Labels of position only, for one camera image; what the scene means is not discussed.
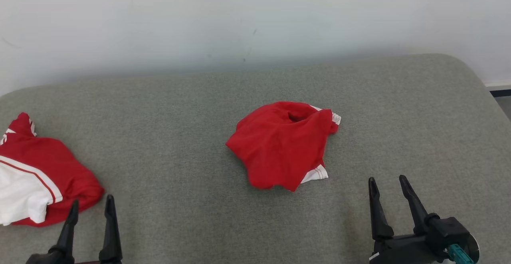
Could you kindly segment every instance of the clothing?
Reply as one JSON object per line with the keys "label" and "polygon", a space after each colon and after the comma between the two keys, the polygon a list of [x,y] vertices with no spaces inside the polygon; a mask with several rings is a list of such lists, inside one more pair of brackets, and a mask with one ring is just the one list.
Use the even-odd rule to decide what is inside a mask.
{"label": "clothing", "polygon": [[295,191],[301,183],[328,178],[323,153],[340,121],[330,109],[275,102],[242,119],[226,145],[245,164],[250,184]]}
{"label": "clothing", "polygon": [[0,224],[56,224],[66,219],[75,199],[83,211],[103,193],[91,171],[62,142],[36,137],[26,113],[0,140]]}

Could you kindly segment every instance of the teal connector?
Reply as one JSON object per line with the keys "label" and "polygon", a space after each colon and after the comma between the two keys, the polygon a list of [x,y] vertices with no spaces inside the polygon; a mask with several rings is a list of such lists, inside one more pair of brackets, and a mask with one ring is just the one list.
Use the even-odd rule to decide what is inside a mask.
{"label": "teal connector", "polygon": [[458,244],[452,244],[447,251],[449,258],[456,264],[474,264],[474,261]]}

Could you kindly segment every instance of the gray table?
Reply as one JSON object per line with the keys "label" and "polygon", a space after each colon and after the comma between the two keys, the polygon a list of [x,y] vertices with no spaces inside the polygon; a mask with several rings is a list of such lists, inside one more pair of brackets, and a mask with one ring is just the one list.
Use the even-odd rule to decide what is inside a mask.
{"label": "gray table", "polygon": [[[330,178],[295,193],[252,188],[224,145],[241,118],[279,100],[343,117],[325,151]],[[428,211],[476,236],[481,263],[511,257],[511,123],[449,56],[34,87],[0,98],[0,127],[21,111],[115,196],[126,264],[367,263],[370,176],[396,234],[411,233],[399,174]],[[80,214],[77,262],[97,259],[103,207]],[[45,252],[60,229],[0,227],[0,262]]]}

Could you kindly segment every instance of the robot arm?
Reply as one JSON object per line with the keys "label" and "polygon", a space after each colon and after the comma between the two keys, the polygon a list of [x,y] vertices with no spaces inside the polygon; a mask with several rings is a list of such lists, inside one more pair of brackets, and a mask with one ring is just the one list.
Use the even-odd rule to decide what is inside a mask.
{"label": "robot arm", "polygon": [[[122,264],[121,239],[119,237],[119,226],[117,224],[115,202],[112,195],[106,197],[105,217],[105,239],[103,249],[99,252],[99,261],[87,262],[87,264]],[[75,264],[73,236],[77,222],[78,200],[75,200],[64,222],[64,227],[62,227],[57,244],[52,246],[46,254],[33,254],[26,264]]]}
{"label": "robot arm", "polygon": [[414,233],[394,236],[387,224],[380,203],[380,191],[373,177],[369,178],[374,252],[369,264],[429,264],[450,259],[456,264],[475,264],[479,247],[474,237],[456,218],[440,219],[428,214],[405,175],[399,176],[404,197],[408,200],[414,219]]}

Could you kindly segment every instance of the wall baseboard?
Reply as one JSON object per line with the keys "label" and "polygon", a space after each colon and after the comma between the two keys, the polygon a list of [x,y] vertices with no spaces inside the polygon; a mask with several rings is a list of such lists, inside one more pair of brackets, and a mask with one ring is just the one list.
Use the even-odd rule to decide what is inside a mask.
{"label": "wall baseboard", "polygon": [[489,82],[484,84],[489,91],[508,90],[511,89],[511,80],[499,82]]}

